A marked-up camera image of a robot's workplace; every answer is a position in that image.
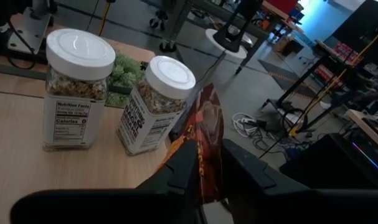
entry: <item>white lid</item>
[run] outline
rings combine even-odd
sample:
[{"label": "white lid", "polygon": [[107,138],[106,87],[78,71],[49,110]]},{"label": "white lid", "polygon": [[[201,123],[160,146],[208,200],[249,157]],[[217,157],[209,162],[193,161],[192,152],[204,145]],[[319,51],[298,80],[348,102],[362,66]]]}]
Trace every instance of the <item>white lid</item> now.
[{"label": "white lid", "polygon": [[71,78],[101,80],[113,70],[115,51],[91,33],[59,29],[46,38],[46,57],[56,71]]},{"label": "white lid", "polygon": [[187,98],[196,85],[196,78],[189,68],[166,56],[151,59],[146,79],[158,93],[178,100]]}]

